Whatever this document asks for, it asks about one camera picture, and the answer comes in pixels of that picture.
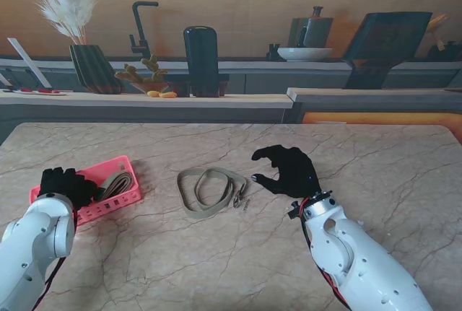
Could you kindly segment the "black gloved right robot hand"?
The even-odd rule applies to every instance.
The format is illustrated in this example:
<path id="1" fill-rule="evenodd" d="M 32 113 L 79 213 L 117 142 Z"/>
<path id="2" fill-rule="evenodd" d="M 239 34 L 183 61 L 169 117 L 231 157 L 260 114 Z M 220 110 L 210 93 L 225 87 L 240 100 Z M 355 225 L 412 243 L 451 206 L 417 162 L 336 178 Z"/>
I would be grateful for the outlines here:
<path id="1" fill-rule="evenodd" d="M 277 180 L 262 174 L 254 174 L 252 180 L 273 194 L 282 194 L 291 198 L 311 198 L 321 193 L 313 163 L 308 155 L 298 147 L 285 148 L 282 145 L 268 146 L 256 150 L 251 159 L 269 159 L 271 166 L 278 169 Z"/>

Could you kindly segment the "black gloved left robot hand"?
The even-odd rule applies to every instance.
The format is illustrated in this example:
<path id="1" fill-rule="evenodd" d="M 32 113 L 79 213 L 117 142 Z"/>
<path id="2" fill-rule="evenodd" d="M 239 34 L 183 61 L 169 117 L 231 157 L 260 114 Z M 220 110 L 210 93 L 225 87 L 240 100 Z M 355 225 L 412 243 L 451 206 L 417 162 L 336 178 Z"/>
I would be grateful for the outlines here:
<path id="1" fill-rule="evenodd" d="M 63 170 L 62 167 L 56 167 L 43 171 L 38 196 L 49 193 L 66 196 L 78 211 L 82 207 L 89 206 L 97 192 L 97 184 L 77 174 L 74 168 Z"/>

